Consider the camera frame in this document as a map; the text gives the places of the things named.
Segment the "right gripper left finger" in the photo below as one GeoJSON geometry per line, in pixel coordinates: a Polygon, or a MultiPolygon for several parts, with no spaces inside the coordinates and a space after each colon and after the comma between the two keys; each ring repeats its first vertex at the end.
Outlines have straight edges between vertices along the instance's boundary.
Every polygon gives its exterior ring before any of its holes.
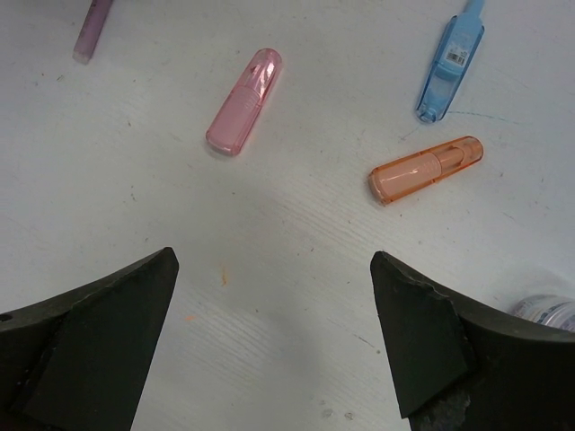
{"type": "Polygon", "coordinates": [[[179,262],[163,248],[1,315],[3,430],[129,430],[179,262]]]}

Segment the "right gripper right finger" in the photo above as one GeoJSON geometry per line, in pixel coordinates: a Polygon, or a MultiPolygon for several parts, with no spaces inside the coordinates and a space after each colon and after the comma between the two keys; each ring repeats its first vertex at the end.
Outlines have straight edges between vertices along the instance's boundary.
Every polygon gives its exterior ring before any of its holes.
{"type": "Polygon", "coordinates": [[[461,295],[384,251],[370,272],[411,429],[573,429],[572,333],[461,295]]]}

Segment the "pink correction tape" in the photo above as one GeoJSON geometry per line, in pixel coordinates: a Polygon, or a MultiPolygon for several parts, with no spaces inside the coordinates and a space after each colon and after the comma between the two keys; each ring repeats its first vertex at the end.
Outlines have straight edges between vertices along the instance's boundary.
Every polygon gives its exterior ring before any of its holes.
{"type": "Polygon", "coordinates": [[[254,54],[206,132],[214,150],[228,156],[242,151],[282,67],[275,49],[263,48],[254,54]]]}

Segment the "pink highlighter pen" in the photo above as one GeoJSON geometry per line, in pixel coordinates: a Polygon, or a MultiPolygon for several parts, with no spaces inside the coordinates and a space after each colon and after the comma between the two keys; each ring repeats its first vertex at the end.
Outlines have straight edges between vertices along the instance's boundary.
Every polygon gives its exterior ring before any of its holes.
{"type": "Polygon", "coordinates": [[[92,59],[112,3],[112,0],[92,0],[74,46],[76,62],[87,65],[92,59]]]}

